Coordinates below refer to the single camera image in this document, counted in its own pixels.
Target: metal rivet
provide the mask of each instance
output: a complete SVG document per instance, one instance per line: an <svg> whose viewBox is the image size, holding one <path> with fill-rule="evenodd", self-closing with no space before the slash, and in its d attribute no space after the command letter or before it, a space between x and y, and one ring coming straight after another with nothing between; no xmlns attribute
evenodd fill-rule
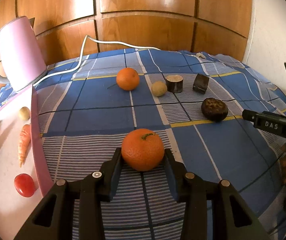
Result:
<svg viewBox="0 0 286 240"><path fill-rule="evenodd" d="M94 178L99 178L99 177L102 176L102 173L99 172L99 171L95 171L95 172L92 173L92 176L93 176Z"/></svg>
<svg viewBox="0 0 286 240"><path fill-rule="evenodd" d="M58 185L58 186L63 186L64 184L65 184L65 179L58 179L56 181L56 185Z"/></svg>
<svg viewBox="0 0 286 240"><path fill-rule="evenodd" d="M195 177L195 175L194 175L194 173L192 173L192 172L187 172L187 173L185 174L185 177L187 177L188 179L193 179L193 178Z"/></svg>
<svg viewBox="0 0 286 240"><path fill-rule="evenodd" d="M230 182L228 180L224 179L224 180L221 181L221 184L224 187L228 187L230 185Z"/></svg>

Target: dark cube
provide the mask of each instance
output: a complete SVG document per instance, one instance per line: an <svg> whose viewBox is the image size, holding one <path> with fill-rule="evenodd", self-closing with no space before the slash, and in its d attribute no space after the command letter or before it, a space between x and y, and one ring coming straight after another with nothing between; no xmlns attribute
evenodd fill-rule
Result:
<svg viewBox="0 0 286 240"><path fill-rule="evenodd" d="M193 83L193 90L205 94L210 78L202 74L197 74Z"/></svg>

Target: dried fruit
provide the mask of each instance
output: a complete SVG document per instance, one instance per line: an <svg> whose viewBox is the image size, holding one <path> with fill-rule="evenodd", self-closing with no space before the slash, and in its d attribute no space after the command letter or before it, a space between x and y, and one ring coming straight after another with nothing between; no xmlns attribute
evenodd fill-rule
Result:
<svg viewBox="0 0 286 240"><path fill-rule="evenodd" d="M215 98L206 98L201 105L201 110L207 119L214 122L224 120L228 114L227 105Z"/></svg>

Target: potato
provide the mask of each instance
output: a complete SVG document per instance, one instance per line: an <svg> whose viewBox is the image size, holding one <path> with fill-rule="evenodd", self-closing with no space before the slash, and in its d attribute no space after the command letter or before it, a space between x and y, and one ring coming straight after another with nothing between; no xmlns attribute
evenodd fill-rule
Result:
<svg viewBox="0 0 286 240"><path fill-rule="evenodd" d="M29 110L29 108L27 108L26 106L22 107L19 110L19 117L23 121L29 120L30 119L30 110Z"/></svg>
<svg viewBox="0 0 286 240"><path fill-rule="evenodd" d="M156 81L152 85L152 94L156 97L161 97L167 91L166 85L162 81Z"/></svg>

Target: blue fabric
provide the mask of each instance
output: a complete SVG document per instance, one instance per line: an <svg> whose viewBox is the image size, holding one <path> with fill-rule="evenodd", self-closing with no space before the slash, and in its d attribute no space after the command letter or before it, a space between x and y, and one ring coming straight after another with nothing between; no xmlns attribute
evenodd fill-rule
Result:
<svg viewBox="0 0 286 240"><path fill-rule="evenodd" d="M107 51L84 56L73 73L41 82L36 87L39 125L52 179L84 178L112 157L128 132L148 128L161 136L188 171L212 182L230 180L254 213L262 215L282 188L278 159L286 140L255 129L241 115L243 109L286 114L286 96L232 57L203 55L205 59L188 51ZM48 73L72 69L77 63L78 58L57 63ZM140 75L139 86L131 92L115 85L117 72L125 67ZM183 92L154 97L151 85L165 82L172 73L183 76ZM192 90L198 73L210 77L205 95ZM0 106L13 95L9 85L2 88ZM227 104L224 121L212 123L202 115L201 103L207 97ZM208 209L211 237L210 203ZM115 198L102 203L106 239L179 239L184 210L185 204L171 197L162 166L139 173L125 165ZM285 215L271 217L266 230Z"/></svg>

